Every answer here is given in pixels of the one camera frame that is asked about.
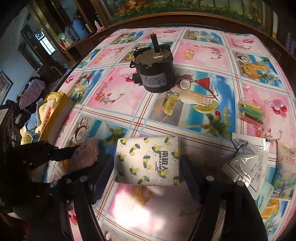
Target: purple cloth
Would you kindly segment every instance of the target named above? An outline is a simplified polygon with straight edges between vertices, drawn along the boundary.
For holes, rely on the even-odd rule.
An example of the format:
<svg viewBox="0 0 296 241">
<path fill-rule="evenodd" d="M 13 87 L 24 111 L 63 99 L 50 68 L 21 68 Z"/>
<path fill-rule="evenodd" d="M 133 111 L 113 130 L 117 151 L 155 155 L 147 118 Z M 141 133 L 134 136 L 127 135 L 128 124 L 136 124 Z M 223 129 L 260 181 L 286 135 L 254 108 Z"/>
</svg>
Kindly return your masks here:
<svg viewBox="0 0 296 241">
<path fill-rule="evenodd" d="M 23 110 L 36 101 L 43 89 L 45 89 L 43 81 L 37 79 L 32 80 L 20 101 L 20 108 Z"/>
</svg>

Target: plastic bag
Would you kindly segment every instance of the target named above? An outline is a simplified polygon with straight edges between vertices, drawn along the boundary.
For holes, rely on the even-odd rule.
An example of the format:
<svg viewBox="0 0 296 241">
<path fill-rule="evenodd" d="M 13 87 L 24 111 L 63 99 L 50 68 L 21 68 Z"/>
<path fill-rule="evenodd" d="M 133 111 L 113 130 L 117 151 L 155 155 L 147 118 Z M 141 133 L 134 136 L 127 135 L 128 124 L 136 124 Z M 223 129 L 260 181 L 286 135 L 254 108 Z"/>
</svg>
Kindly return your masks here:
<svg viewBox="0 0 296 241">
<path fill-rule="evenodd" d="M 242 134 L 232 134 L 236 156 L 222 167 L 234 182 L 242 181 L 256 200 L 264 184 L 269 140 Z"/>
<path fill-rule="evenodd" d="M 254 126 L 260 128 L 265 127 L 266 115 L 263 106 L 250 99 L 240 99 L 238 102 L 239 117 Z"/>
</svg>

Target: lemon pattern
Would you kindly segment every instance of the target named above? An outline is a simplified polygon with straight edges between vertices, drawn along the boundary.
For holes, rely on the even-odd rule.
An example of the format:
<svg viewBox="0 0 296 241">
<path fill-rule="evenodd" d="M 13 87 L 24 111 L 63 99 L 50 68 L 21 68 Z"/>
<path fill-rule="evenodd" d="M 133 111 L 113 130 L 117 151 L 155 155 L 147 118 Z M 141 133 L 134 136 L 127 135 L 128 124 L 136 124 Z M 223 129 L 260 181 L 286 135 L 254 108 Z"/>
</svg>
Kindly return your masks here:
<svg viewBox="0 0 296 241">
<path fill-rule="evenodd" d="M 123 177 L 123 173 L 122 172 L 118 172 L 118 174 L 114 178 L 114 181 L 116 181 L 117 183 L 120 183 L 120 181 L 118 180 L 118 177 L 120 177 L 120 176 Z"/>
<path fill-rule="evenodd" d="M 157 154 L 160 153 L 161 146 L 156 146 L 156 145 L 154 145 L 154 146 L 152 146 L 151 148 L 152 148 L 152 150 L 153 150 L 155 153 L 157 153 Z"/>
<path fill-rule="evenodd" d="M 144 166 L 144 168 L 147 168 L 147 169 L 151 168 L 151 165 L 147 165 L 147 162 L 149 161 L 149 158 L 150 158 L 150 156 L 148 156 L 148 155 L 143 156 L 143 166 Z"/>
<path fill-rule="evenodd" d="M 168 136 L 168 137 L 165 139 L 165 144 L 166 144 L 167 146 L 170 146 L 170 145 L 171 145 L 171 143 L 169 142 L 169 140 L 170 140 L 171 138 L 175 138 L 175 136 Z"/>
<path fill-rule="evenodd" d="M 121 143 L 122 145 L 126 145 L 127 141 L 128 141 L 128 139 L 123 139 L 123 140 L 120 140 L 120 143 Z"/>
<path fill-rule="evenodd" d="M 140 145 L 139 144 L 133 145 L 133 147 L 130 149 L 130 155 L 131 156 L 134 156 L 135 155 L 134 150 L 136 150 L 136 149 L 140 149 Z"/>
<path fill-rule="evenodd" d="M 118 159 L 119 159 L 120 161 L 124 161 L 125 157 L 126 157 L 126 155 L 121 154 L 121 153 L 118 155 Z"/>
<path fill-rule="evenodd" d="M 119 139 L 113 180 L 132 185 L 179 185 L 178 143 L 179 137 L 173 135 Z"/>
<path fill-rule="evenodd" d="M 181 153 L 179 152 L 179 151 L 172 151 L 171 152 L 171 154 L 172 154 L 172 156 L 174 157 L 174 158 L 176 158 L 177 160 L 179 160 L 180 159 L 180 155 L 181 155 Z"/>
<path fill-rule="evenodd" d="M 168 170 L 165 169 L 163 171 L 157 171 L 157 174 L 161 177 L 161 178 L 166 178 L 166 175 L 168 173 Z"/>
<path fill-rule="evenodd" d="M 147 176 L 143 176 L 139 181 L 138 181 L 138 184 L 141 184 L 141 183 L 143 183 L 143 182 L 150 182 L 150 179 L 149 179 L 149 177 L 147 177 Z"/>
<path fill-rule="evenodd" d="M 179 176 L 173 177 L 173 184 L 174 184 L 174 186 L 177 186 L 179 184 Z"/>
<path fill-rule="evenodd" d="M 138 171 L 138 168 L 134 168 L 134 167 L 131 167 L 131 168 L 130 168 L 130 173 L 131 173 L 132 175 L 134 175 L 134 176 L 137 175 L 137 171 Z"/>
</svg>

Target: wall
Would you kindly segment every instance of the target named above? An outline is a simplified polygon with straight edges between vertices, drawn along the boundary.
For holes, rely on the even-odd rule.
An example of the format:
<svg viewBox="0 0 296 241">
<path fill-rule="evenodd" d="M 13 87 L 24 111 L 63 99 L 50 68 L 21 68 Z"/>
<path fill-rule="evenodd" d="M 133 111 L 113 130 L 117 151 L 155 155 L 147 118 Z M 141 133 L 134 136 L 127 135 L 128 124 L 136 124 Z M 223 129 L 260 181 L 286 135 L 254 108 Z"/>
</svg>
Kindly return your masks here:
<svg viewBox="0 0 296 241">
<path fill-rule="evenodd" d="M 13 82 L 4 102 L 15 100 L 32 76 L 39 76 L 25 57 L 18 51 L 20 31 L 26 23 L 29 12 L 24 8 L 10 23 L 0 39 L 0 71 L 3 70 Z"/>
</svg>

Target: table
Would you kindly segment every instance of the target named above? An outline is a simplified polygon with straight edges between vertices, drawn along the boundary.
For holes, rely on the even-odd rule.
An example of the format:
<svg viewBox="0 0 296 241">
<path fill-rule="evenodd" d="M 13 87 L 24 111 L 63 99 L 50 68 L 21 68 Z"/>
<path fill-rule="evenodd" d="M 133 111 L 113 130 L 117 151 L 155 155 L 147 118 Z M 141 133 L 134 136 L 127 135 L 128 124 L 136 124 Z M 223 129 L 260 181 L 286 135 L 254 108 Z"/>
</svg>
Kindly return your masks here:
<svg viewBox="0 0 296 241">
<path fill-rule="evenodd" d="M 160 44 L 170 45 L 174 56 L 177 82 L 167 93 L 147 92 L 131 79 L 132 53 L 152 46 L 152 33 Z M 124 136 L 179 135 L 181 152 L 204 172 L 219 177 L 222 165 L 233 156 L 230 137 L 237 132 L 271 140 L 266 180 L 272 183 L 276 140 L 296 146 L 295 95 L 277 61 L 250 34 L 193 27 L 121 29 L 81 61 L 60 91 L 76 104 L 55 143 L 59 148 L 95 137 L 100 153 L 114 155 L 117 139 Z M 244 97 L 266 108 L 265 130 L 238 118 L 237 102 Z M 274 100 L 281 100 L 287 111 L 275 113 Z M 67 161 L 49 162 L 44 181 L 58 180 L 65 172 Z M 293 192 L 278 200 L 277 214 L 264 219 L 269 240 L 281 234 L 296 209 Z M 113 241 L 187 240 L 200 211 L 185 183 L 130 186 L 115 183 L 112 176 L 93 208 L 103 232 L 111 232 Z M 69 217 L 79 241 L 75 211 Z M 219 239 L 223 219 L 220 210 L 213 240 Z"/>
</svg>

